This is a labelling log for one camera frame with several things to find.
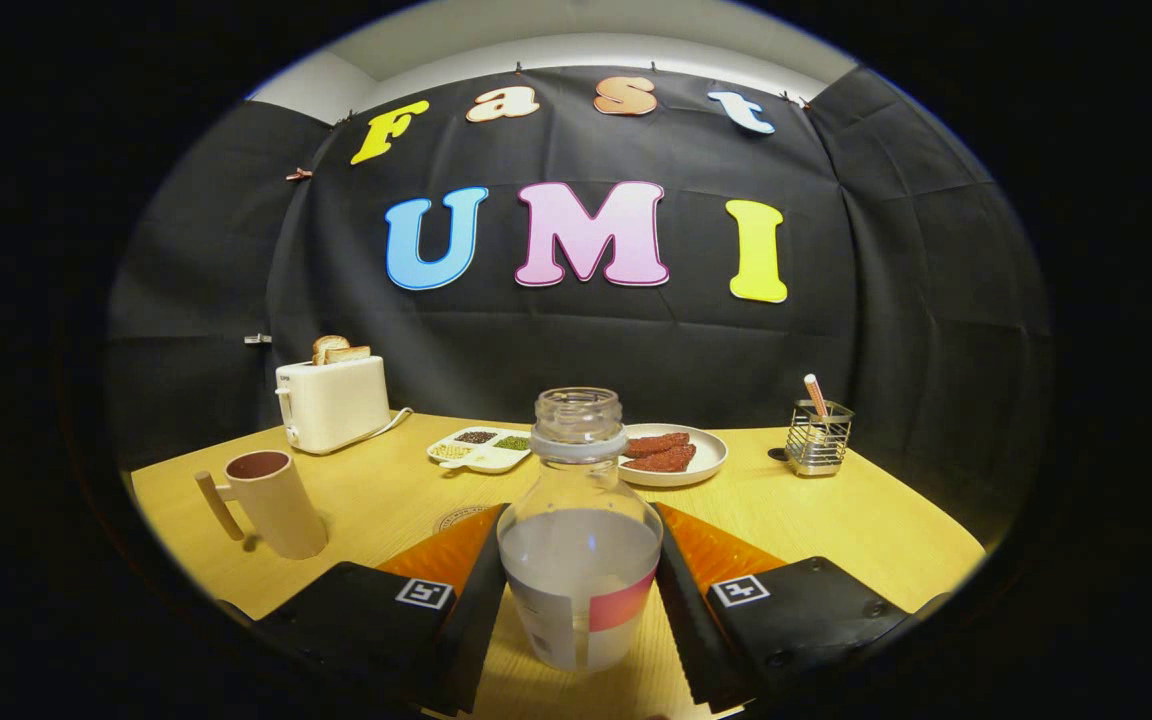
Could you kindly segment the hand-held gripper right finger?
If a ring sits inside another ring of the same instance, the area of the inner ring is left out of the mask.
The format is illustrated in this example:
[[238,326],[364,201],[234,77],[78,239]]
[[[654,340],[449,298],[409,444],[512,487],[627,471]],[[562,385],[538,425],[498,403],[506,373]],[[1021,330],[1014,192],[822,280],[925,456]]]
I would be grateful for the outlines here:
[[947,600],[904,611],[827,558],[787,562],[669,505],[655,510],[664,611],[692,700],[713,711],[867,661]]

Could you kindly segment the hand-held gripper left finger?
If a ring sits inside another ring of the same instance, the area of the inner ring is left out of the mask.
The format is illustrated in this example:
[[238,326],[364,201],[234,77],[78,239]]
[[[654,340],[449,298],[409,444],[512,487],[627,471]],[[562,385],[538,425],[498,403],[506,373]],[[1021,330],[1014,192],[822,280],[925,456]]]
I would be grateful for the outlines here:
[[497,541],[505,510],[472,511],[376,568],[338,562],[253,629],[338,679],[470,714],[506,585]]

